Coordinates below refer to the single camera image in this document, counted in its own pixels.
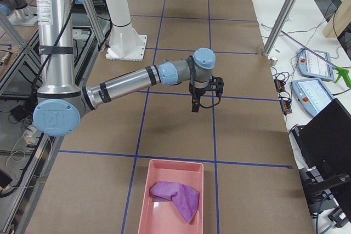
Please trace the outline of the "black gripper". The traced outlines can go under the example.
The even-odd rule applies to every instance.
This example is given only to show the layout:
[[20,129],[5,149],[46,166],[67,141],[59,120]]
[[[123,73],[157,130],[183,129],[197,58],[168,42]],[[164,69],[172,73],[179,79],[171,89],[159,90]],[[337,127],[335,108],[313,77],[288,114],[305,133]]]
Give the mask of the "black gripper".
[[198,112],[200,103],[198,98],[204,96],[207,92],[215,92],[216,97],[221,98],[224,90],[224,81],[221,77],[211,76],[206,82],[197,82],[190,80],[189,92],[192,95],[192,112]]

